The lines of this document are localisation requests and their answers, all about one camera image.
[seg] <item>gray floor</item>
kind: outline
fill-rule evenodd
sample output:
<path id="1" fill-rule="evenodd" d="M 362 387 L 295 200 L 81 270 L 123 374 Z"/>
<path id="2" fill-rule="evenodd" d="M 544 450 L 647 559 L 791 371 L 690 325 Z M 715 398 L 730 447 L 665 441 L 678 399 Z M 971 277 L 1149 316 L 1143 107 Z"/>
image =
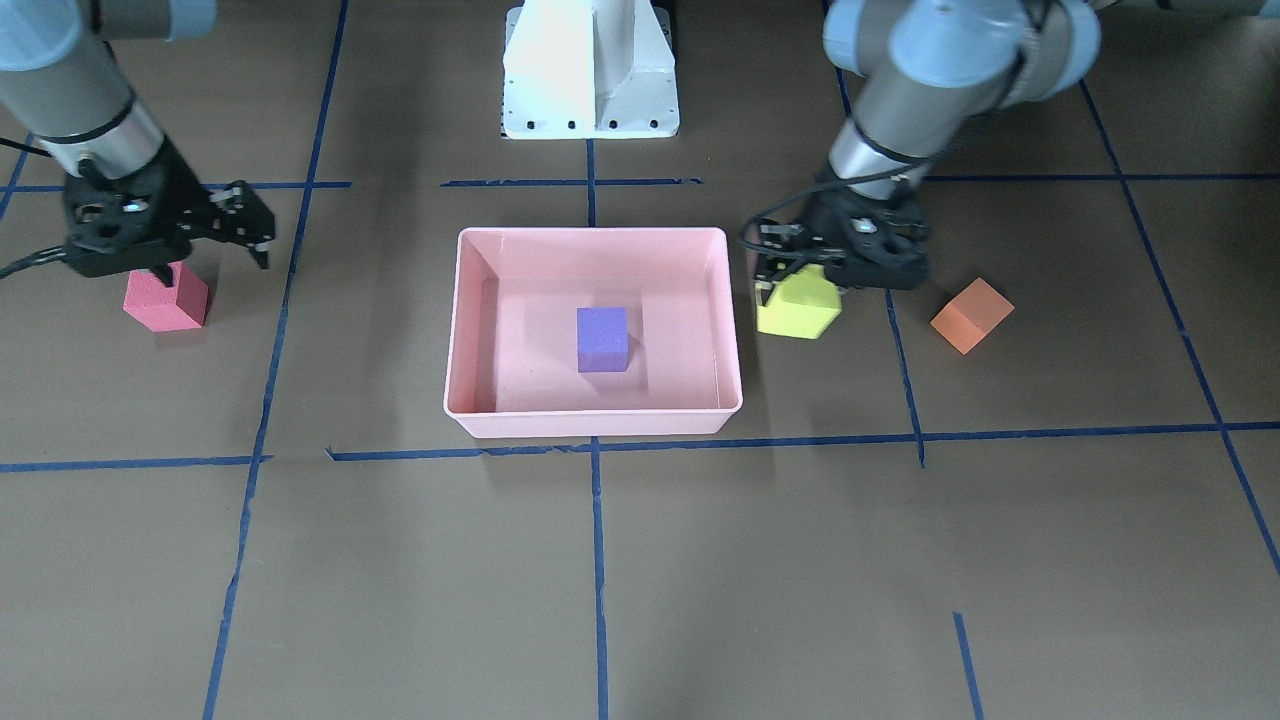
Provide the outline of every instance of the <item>gray floor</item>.
<path id="1" fill-rule="evenodd" d="M 457 232 L 735 229 L 845 110 L 819 0 L 681 0 L 678 137 L 502 141 L 512 4 L 118 44 L 283 242 L 201 247 L 172 336 L 123 277 L 0 283 L 0 717 L 1276 716 L 1280 23 L 1103 13 L 1085 86 L 925 183 L 927 287 L 818 342 L 737 287 L 719 436 L 559 451 L 440 410 Z M 52 245 L 58 168 L 0 161 L 0 258 Z M 928 322 L 977 275 L 1018 309 L 960 356 Z"/>

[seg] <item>lime green block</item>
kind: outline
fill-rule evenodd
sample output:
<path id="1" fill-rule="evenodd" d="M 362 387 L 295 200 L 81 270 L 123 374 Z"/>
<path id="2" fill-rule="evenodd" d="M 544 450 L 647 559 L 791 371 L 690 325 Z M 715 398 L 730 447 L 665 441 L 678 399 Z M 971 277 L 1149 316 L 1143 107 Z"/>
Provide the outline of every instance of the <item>lime green block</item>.
<path id="1" fill-rule="evenodd" d="M 822 265 L 805 265 L 773 288 L 768 305 L 756 301 L 755 310 L 762 333 L 817 340 L 840 315 L 840 292 L 822 275 Z"/>

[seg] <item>white mounting bracket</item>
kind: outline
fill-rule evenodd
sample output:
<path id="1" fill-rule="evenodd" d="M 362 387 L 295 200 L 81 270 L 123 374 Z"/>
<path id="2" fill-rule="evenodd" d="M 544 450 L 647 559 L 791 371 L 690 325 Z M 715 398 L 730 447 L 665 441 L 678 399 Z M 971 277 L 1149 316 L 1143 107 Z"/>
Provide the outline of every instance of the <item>white mounting bracket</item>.
<path id="1" fill-rule="evenodd" d="M 671 18 L 649 0 L 525 0 L 507 13 L 503 133 L 671 137 L 680 128 Z"/>

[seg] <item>pink cube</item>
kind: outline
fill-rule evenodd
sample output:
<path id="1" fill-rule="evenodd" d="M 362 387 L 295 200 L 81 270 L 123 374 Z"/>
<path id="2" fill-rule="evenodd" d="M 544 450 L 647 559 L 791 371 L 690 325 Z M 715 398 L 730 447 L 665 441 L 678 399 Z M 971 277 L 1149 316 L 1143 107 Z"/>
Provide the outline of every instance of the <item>pink cube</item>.
<path id="1" fill-rule="evenodd" d="M 577 309 L 577 372 L 623 373 L 627 369 L 627 309 Z"/>
<path id="2" fill-rule="evenodd" d="M 173 287 L 147 270 L 129 273 L 124 311 L 154 333 L 205 327 L 209 286 L 182 263 L 170 263 Z"/>

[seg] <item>orange cube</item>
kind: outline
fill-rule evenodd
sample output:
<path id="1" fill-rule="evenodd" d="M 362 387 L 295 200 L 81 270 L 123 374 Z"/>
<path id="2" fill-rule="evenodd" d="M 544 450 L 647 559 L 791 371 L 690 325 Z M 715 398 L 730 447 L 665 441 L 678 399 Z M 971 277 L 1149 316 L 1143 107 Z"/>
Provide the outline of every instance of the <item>orange cube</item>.
<path id="1" fill-rule="evenodd" d="M 987 284 L 987 281 L 978 278 L 947 302 L 929 324 L 961 355 L 968 355 L 1012 311 L 1012 304 Z"/>

